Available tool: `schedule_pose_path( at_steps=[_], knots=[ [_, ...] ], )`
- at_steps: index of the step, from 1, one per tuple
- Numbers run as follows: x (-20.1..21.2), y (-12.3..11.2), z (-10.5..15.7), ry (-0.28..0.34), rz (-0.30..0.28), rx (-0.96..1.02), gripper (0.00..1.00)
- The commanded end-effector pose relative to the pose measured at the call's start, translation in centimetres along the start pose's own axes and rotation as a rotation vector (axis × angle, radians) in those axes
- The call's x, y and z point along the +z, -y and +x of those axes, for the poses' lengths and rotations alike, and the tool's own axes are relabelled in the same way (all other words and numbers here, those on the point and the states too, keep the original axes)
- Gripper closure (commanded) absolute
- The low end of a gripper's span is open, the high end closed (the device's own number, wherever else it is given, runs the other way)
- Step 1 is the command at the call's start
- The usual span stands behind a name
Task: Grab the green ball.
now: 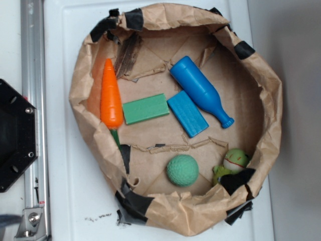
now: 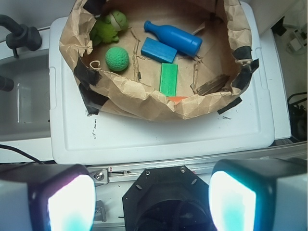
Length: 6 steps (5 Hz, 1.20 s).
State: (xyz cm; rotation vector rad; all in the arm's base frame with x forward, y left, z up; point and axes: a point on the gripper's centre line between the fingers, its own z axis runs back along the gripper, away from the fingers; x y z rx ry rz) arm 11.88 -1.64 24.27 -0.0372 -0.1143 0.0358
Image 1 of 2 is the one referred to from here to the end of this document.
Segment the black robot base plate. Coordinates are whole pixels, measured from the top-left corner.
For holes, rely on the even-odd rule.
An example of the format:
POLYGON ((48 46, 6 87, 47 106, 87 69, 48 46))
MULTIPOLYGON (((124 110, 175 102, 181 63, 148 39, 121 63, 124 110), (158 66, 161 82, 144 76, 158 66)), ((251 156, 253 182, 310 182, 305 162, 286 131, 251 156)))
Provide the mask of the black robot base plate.
POLYGON ((1 193, 38 157, 36 108, 1 79, 1 193))

